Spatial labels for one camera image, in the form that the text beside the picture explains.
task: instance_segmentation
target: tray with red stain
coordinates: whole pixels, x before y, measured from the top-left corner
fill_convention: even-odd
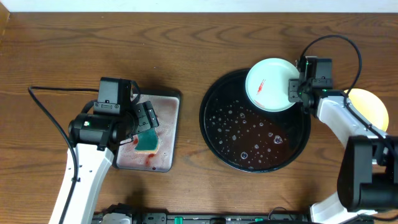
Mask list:
[[[127,139],[119,147],[116,166],[119,169],[167,172],[172,167],[177,133],[180,95],[170,91],[142,91],[140,103],[150,101],[159,127]]]

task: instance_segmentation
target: white plate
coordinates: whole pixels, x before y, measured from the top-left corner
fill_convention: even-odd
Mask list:
[[[299,71],[290,62],[269,58],[255,64],[246,77],[246,93],[258,108],[278,112],[294,103],[289,102],[289,79],[299,78]]]

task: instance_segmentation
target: wood grain surface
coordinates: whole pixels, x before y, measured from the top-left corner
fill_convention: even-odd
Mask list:
[[[67,146],[31,100],[29,85],[98,88],[101,77],[182,92],[178,139],[167,173],[111,168],[96,210],[113,203],[170,212],[306,211],[336,191],[344,149],[312,119],[310,140],[287,167],[248,174],[222,163],[205,144],[199,107],[225,73],[269,57],[298,59],[321,35],[353,39],[363,56],[357,84],[376,94],[398,135],[397,14],[15,13],[0,48],[0,223],[48,223],[65,172]],[[324,40],[310,54],[333,58],[335,88],[353,81],[349,44]],[[64,129],[92,93],[37,92]]]

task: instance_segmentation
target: white background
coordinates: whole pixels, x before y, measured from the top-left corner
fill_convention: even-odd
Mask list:
[[[398,0],[0,0],[10,12],[398,12]]]

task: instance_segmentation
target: bubble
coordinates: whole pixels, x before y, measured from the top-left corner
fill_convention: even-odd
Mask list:
[[[246,152],[242,152],[241,153],[241,158],[242,159],[247,159],[248,158],[248,154]]]
[[[281,138],[280,136],[275,136],[274,143],[275,143],[275,144],[280,144],[280,143],[282,143],[282,138]]]

